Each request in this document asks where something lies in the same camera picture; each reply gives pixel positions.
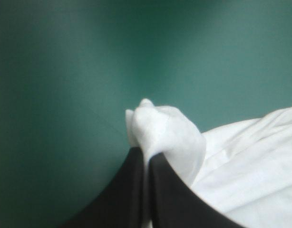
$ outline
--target green wall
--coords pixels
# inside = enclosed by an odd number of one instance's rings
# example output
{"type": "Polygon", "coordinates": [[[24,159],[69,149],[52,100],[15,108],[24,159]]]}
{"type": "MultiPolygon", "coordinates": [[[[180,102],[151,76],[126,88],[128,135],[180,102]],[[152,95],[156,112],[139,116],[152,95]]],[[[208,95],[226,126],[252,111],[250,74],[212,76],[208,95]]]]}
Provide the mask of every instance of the green wall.
{"type": "Polygon", "coordinates": [[[201,131],[291,106],[292,0],[1,0],[0,228],[97,196],[143,97],[201,131]]]}

